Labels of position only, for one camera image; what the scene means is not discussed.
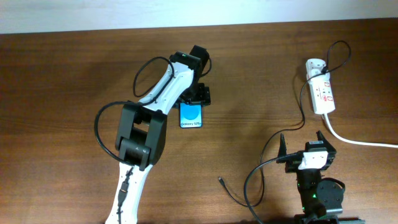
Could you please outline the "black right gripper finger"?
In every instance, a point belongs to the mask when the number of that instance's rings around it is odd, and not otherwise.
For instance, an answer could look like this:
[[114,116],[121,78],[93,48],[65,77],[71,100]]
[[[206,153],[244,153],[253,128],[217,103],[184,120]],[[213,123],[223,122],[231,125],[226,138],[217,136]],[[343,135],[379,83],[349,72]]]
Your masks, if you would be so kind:
[[316,134],[317,134],[318,144],[330,145],[330,143],[326,140],[326,138],[324,137],[324,135],[322,134],[321,131],[317,131]]
[[280,134],[280,140],[279,140],[279,151],[277,157],[283,157],[287,155],[287,148],[286,148],[286,143],[285,143],[285,137],[284,134]]

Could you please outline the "blue Galaxy smartphone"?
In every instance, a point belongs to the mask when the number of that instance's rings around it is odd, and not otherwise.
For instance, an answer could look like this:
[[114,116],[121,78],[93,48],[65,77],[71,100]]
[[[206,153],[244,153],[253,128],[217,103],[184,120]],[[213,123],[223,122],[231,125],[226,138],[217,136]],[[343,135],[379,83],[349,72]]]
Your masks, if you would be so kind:
[[202,127],[202,107],[201,105],[180,104],[180,127],[181,128],[201,128]]

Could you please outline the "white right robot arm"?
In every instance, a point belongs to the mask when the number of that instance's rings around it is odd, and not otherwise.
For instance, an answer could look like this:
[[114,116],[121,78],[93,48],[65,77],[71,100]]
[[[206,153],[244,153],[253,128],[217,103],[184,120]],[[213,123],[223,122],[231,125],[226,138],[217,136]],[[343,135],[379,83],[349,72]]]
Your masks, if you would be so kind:
[[287,154],[284,135],[280,135],[277,163],[285,164],[286,173],[296,174],[297,190],[302,203],[302,214],[294,216],[297,224],[308,223],[365,223],[360,218],[340,218],[346,190],[345,184],[321,172],[333,163],[336,149],[317,131],[317,140],[305,144],[305,149]]

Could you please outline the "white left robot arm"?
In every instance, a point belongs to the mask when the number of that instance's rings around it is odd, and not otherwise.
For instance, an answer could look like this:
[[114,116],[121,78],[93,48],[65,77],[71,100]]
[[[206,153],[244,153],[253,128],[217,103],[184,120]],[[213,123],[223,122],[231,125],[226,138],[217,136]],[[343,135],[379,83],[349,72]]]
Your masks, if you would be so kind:
[[137,223],[139,201],[146,178],[159,161],[166,140],[167,115],[172,108],[180,111],[183,128],[202,126],[202,108],[211,103],[210,89],[201,83],[211,70],[207,49],[193,46],[190,53],[177,51],[165,59],[167,69],[154,86],[139,95],[137,103],[120,101],[122,107],[115,148],[119,162],[119,180],[107,223]]

